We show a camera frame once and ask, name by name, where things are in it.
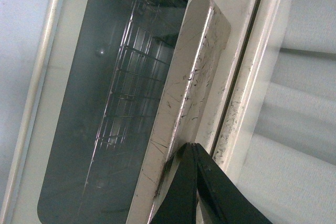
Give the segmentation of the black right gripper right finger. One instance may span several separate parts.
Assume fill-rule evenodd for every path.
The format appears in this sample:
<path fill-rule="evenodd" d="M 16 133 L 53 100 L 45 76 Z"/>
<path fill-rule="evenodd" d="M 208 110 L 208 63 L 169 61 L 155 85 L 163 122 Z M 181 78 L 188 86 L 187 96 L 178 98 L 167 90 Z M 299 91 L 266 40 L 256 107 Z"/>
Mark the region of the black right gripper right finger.
<path fill-rule="evenodd" d="M 238 190 L 201 144 L 193 148 L 198 193 L 212 223 L 271 223 Z"/>

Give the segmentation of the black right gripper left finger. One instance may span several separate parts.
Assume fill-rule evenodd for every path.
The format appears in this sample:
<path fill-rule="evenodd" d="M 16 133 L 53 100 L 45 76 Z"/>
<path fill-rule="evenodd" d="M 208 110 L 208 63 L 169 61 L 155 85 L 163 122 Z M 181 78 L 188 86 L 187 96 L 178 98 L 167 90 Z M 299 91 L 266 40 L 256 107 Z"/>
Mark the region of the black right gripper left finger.
<path fill-rule="evenodd" d="M 184 144 L 172 183 L 151 223 L 196 223 L 197 162 L 191 143 Z"/>

